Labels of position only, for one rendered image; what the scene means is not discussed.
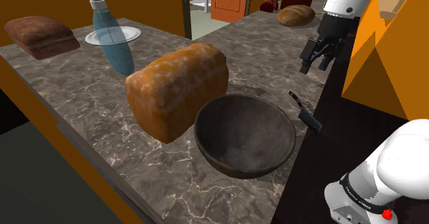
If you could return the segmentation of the orange angular block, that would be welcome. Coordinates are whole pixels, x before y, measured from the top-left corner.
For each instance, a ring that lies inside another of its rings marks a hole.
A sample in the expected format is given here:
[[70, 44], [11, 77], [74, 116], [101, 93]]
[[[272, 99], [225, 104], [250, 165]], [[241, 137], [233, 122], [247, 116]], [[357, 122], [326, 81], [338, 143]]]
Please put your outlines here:
[[429, 119], [429, 0], [371, 0], [357, 29], [342, 97], [405, 120]]

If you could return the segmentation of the round brown bread loaf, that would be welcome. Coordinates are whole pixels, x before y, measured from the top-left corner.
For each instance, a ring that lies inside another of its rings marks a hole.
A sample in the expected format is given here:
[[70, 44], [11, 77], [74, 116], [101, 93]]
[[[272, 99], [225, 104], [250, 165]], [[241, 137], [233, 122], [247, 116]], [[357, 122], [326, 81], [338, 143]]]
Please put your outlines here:
[[315, 16], [315, 11], [307, 5], [290, 5], [277, 13], [276, 20], [283, 26], [304, 26]]

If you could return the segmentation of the white plate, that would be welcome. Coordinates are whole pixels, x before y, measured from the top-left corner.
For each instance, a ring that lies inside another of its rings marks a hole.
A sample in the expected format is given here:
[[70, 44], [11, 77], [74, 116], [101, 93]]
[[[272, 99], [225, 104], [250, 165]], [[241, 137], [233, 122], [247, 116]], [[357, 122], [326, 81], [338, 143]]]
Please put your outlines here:
[[130, 26], [106, 27], [86, 35], [85, 41], [91, 45], [107, 46], [131, 42], [141, 35], [140, 29]]

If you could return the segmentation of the dark red box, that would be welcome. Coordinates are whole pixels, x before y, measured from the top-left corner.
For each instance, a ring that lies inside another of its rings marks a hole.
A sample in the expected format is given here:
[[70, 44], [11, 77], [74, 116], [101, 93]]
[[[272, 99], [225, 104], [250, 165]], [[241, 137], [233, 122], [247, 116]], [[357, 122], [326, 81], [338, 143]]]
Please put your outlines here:
[[281, 0], [280, 9], [286, 8], [291, 5], [306, 5], [310, 7], [312, 0]]

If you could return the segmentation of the orange door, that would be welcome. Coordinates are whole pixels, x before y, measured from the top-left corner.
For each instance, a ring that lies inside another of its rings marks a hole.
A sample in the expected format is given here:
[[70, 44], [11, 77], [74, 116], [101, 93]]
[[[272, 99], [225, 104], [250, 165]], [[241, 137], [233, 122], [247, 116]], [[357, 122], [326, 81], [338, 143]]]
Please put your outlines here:
[[211, 18], [233, 23], [245, 16], [247, 0], [211, 0]]

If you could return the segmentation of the red round object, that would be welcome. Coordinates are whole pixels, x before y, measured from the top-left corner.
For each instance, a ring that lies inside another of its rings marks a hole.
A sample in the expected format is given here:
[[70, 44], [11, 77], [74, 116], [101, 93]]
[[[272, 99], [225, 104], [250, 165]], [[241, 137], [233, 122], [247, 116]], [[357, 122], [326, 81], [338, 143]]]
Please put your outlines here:
[[273, 13], [273, 11], [278, 9], [277, 0], [265, 0], [259, 7], [260, 11]]

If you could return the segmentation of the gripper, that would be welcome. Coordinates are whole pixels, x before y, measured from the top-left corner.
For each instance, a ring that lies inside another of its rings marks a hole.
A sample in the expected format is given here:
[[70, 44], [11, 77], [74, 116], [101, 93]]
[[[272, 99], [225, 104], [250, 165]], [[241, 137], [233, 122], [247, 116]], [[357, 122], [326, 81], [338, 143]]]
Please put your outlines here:
[[307, 74], [312, 64], [312, 57], [314, 54], [319, 53], [325, 46], [332, 45], [329, 53], [323, 54], [323, 59], [319, 64], [319, 69], [325, 71], [329, 63], [336, 57], [341, 46], [341, 42], [346, 37], [351, 20], [330, 14], [324, 14], [320, 25], [318, 27], [318, 39], [309, 38], [304, 46], [300, 59], [302, 59], [302, 66], [300, 72]]

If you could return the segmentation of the small cleaver knife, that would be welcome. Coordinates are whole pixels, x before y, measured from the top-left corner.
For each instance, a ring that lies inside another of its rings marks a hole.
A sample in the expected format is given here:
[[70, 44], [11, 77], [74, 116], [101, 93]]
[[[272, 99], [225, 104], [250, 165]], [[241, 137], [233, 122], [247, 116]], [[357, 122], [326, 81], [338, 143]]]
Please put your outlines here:
[[289, 95], [296, 101], [297, 105], [300, 108], [300, 113], [298, 117], [307, 125], [309, 129], [311, 129], [315, 134], [318, 134], [322, 129], [322, 125], [317, 119], [304, 107], [298, 96], [289, 91]]

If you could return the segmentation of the dark brown bowl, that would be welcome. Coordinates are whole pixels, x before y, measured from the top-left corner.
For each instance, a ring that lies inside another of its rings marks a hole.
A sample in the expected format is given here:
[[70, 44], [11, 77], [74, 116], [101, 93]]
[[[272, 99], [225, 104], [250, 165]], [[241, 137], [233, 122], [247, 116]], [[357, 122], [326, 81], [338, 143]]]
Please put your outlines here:
[[194, 134], [206, 161], [237, 179], [275, 171], [296, 145], [295, 127], [282, 109], [241, 94], [227, 94], [205, 104], [197, 114]]

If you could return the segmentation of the orange bread loaf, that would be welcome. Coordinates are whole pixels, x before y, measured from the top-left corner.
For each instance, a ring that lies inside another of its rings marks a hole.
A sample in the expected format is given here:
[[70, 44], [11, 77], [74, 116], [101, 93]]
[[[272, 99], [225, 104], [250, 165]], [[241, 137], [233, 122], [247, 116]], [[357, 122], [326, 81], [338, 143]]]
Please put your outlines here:
[[228, 78], [225, 54], [210, 44], [194, 43], [127, 76], [124, 86], [138, 125], [168, 144], [195, 123], [203, 105], [226, 94]]

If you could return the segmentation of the dark brown bread loaf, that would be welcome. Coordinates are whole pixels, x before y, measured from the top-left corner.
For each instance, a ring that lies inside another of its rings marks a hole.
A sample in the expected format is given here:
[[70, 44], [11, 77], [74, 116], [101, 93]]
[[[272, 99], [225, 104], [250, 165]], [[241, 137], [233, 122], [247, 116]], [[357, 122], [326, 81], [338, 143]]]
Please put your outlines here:
[[37, 60], [50, 58], [80, 47], [74, 33], [63, 23], [47, 16], [25, 16], [8, 21], [8, 36]]

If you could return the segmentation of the blue pump dispenser bottle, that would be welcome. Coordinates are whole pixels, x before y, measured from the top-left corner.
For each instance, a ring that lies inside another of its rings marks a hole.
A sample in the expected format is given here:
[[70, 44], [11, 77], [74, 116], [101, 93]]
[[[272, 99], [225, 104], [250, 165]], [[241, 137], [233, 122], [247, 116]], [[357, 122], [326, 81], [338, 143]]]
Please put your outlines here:
[[89, 0], [93, 9], [93, 27], [99, 44], [113, 70], [124, 76], [134, 72], [134, 62], [126, 36], [107, 9], [105, 0]]

